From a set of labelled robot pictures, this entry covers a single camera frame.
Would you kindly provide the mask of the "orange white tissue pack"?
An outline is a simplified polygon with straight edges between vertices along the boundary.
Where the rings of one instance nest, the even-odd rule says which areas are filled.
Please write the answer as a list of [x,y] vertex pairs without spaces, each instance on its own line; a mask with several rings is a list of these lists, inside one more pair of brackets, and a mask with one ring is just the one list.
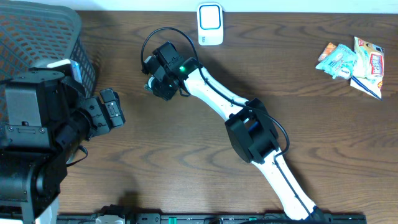
[[320,56],[318,57],[318,61],[321,62],[323,61],[327,56],[329,56],[332,51],[334,51],[336,49],[336,45],[333,43],[329,43],[323,50],[323,52],[320,54]]

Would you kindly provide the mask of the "teal snack packet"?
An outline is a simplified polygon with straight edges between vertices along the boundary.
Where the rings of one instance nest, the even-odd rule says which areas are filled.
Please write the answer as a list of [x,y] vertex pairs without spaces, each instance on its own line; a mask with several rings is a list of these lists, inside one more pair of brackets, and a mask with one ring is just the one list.
[[316,65],[317,70],[323,70],[331,75],[333,79],[339,78],[338,70],[341,67],[347,67],[354,73],[354,66],[357,62],[357,55],[347,46],[339,44],[332,53],[323,61]]

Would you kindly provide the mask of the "green white tissue pack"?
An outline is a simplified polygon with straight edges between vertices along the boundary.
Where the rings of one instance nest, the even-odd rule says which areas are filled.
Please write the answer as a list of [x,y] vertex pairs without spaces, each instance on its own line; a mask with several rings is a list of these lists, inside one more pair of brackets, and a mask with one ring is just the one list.
[[352,77],[352,71],[347,67],[341,67],[338,70],[338,76],[343,79],[350,79]]

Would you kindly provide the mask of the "white blue snack bag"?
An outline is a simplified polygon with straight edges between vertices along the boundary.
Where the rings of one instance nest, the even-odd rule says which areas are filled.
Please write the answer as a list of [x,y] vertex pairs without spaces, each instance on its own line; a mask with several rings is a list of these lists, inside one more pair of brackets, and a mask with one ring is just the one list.
[[358,58],[350,79],[351,87],[382,100],[384,48],[354,37],[354,52]]

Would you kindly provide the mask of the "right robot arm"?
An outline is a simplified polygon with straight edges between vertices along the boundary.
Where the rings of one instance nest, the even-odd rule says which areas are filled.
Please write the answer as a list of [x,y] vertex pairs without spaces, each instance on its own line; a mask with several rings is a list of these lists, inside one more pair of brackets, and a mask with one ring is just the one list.
[[286,131],[271,117],[257,98],[247,100],[215,80],[194,55],[183,58],[171,42],[141,58],[142,71],[150,75],[146,88],[155,96],[170,100],[176,91],[185,91],[206,103],[224,120],[231,145],[237,155],[254,165],[278,196],[291,220],[323,221],[315,202],[303,191],[290,171],[279,134]]

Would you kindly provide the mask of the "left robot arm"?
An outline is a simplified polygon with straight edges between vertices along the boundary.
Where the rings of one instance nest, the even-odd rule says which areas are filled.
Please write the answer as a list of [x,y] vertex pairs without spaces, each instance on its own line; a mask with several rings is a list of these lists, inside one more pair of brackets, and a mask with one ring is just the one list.
[[87,96],[70,59],[41,60],[4,86],[1,222],[55,223],[60,185],[82,142],[124,125],[119,95],[107,88]]

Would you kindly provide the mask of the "white barcode scanner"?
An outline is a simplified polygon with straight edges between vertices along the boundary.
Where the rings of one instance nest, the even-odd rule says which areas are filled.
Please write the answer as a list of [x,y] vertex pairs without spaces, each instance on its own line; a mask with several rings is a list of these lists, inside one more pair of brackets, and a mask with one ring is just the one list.
[[200,4],[197,8],[198,43],[221,45],[223,43],[223,8],[216,2]]

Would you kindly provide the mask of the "grey plastic mesh basket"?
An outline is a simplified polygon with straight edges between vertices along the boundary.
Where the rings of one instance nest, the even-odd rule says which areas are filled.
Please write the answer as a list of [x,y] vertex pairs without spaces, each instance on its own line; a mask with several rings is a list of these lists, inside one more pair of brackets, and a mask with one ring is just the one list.
[[[93,96],[98,79],[80,39],[72,9],[34,2],[1,1],[1,128],[60,123]],[[76,61],[83,83],[46,65]]]

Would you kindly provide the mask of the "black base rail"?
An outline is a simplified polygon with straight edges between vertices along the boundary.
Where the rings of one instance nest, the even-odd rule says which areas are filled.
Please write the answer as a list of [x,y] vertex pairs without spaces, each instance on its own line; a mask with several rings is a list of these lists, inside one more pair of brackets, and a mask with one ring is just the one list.
[[365,215],[333,214],[315,210],[312,218],[292,220],[284,213],[264,214],[164,214],[136,213],[117,205],[103,207],[91,215],[58,215],[55,221],[61,224],[283,224],[283,223],[326,223],[326,224],[367,224]]

